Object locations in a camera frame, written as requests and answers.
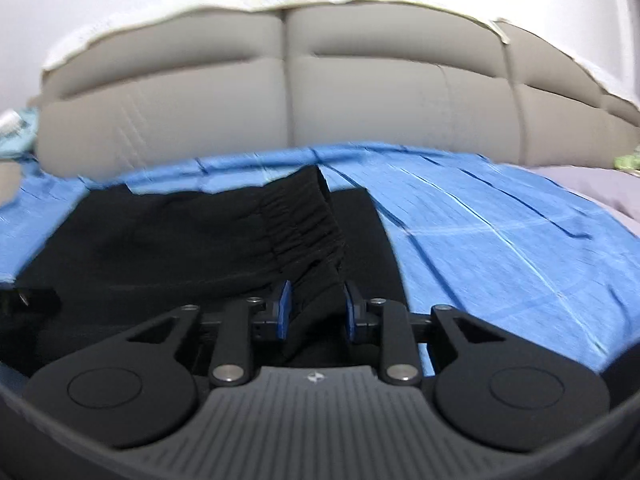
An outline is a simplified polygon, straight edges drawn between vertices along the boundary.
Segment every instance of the gray ribbed plate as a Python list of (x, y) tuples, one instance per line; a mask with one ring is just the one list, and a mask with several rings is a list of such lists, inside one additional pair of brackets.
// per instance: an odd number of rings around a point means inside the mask
[(123, 456), (165, 478), (221, 480), (458, 480), (522, 459), (458, 435), (419, 390), (382, 383), (370, 367), (262, 368)]

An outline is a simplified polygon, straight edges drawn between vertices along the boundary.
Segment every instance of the silver screw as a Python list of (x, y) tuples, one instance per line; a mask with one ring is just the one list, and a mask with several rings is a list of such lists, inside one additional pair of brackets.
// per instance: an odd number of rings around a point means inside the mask
[(418, 375), (418, 368), (411, 365), (391, 365), (386, 374), (396, 381), (410, 381)]
[(211, 374), (219, 381), (232, 383), (242, 378), (244, 370), (238, 365), (220, 365), (216, 366)]

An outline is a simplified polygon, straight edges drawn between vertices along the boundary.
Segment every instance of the black pants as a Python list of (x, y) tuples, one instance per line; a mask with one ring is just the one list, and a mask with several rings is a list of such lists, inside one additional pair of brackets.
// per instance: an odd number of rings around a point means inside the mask
[(294, 285), (283, 363), (351, 359), (342, 337), (346, 279), (405, 301), (398, 267), (365, 189), (329, 193), (315, 166), (263, 187), (217, 194), (89, 193), (20, 273), (53, 287), (55, 316), (5, 322), (0, 360), (30, 374), (181, 304), (218, 310), (236, 296)]

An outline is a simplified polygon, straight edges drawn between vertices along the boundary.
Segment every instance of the blue bed sheet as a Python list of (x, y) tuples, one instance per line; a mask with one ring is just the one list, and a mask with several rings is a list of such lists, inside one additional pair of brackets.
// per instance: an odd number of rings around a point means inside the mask
[(333, 190), (369, 189), (414, 312), (449, 303), (593, 370), (640, 339), (640, 238), (604, 209), (480, 155), (377, 143), (196, 158), (109, 182), (58, 179), (24, 162), (22, 189), (0, 208), (0, 282), (15, 279), (89, 189), (214, 193), (305, 164), (318, 164)]

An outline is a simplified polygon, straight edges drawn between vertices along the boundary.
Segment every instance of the beige headboard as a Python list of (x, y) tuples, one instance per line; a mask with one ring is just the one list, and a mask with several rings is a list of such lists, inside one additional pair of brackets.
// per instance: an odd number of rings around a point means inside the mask
[(380, 140), (611, 167), (640, 112), (513, 25), (405, 4), (203, 10), (105, 38), (43, 83), (37, 154), (93, 178), (193, 156)]

